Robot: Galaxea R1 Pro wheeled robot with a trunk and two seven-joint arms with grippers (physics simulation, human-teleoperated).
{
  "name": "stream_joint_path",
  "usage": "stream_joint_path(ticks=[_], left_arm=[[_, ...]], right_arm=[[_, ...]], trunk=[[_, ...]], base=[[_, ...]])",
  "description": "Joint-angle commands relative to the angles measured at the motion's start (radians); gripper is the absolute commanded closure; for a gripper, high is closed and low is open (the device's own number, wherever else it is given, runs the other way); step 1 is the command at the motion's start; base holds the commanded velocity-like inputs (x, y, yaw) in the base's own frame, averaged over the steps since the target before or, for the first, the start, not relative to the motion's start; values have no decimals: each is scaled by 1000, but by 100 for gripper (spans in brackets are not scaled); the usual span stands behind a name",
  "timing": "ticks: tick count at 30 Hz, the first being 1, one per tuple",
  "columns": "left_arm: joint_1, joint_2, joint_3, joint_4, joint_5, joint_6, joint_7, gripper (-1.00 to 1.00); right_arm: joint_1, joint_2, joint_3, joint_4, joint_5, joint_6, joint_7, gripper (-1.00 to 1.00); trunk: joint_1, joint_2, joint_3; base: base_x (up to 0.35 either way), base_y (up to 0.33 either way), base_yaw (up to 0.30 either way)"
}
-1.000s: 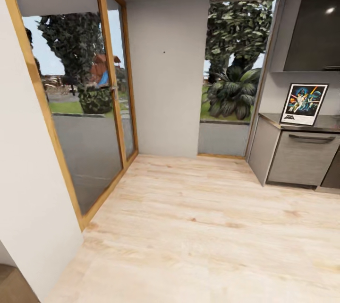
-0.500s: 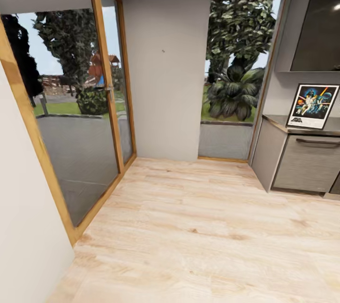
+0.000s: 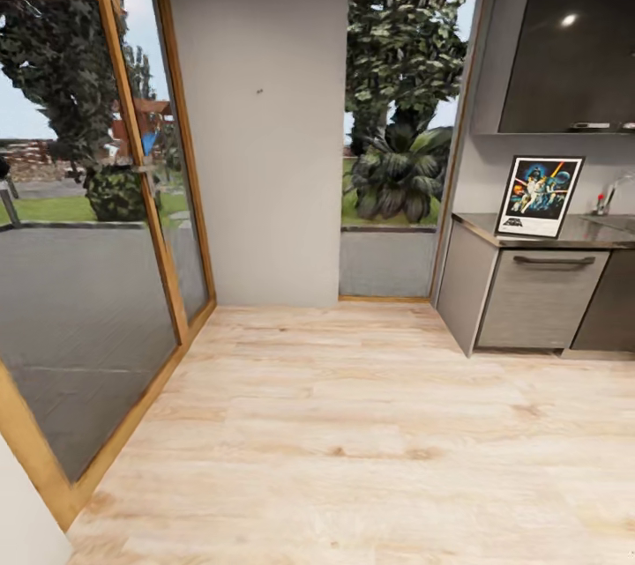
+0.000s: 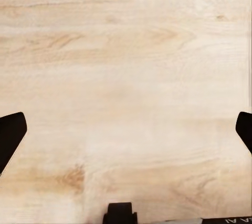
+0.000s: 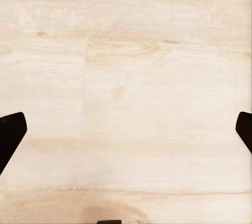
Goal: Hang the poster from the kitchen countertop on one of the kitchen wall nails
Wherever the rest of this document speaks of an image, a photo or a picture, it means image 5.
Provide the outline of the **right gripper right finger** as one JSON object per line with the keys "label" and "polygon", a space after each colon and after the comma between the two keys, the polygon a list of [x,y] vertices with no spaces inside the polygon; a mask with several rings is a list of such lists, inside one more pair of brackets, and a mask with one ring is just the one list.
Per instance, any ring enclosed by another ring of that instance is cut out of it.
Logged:
{"label": "right gripper right finger", "polygon": [[252,113],[240,112],[235,130],[252,153]]}

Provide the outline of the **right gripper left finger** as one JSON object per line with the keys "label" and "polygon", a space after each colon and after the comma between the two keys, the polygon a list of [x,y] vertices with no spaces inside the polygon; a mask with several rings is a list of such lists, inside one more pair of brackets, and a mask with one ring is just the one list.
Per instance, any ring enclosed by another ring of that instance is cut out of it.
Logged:
{"label": "right gripper left finger", "polygon": [[27,133],[23,112],[0,118],[0,174]]}

